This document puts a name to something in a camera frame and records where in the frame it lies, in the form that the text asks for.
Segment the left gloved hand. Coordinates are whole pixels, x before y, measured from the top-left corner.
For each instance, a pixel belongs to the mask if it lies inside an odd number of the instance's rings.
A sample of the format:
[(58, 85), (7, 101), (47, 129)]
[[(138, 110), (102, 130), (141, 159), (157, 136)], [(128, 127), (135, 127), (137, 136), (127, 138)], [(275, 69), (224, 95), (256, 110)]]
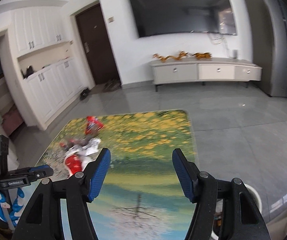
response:
[(24, 210), (25, 193), (22, 188), (17, 189), (17, 195), (13, 203), (10, 205), (6, 200), (6, 196), (0, 193), (0, 227), (8, 229), (8, 222), (11, 221), (12, 226), (15, 228)]

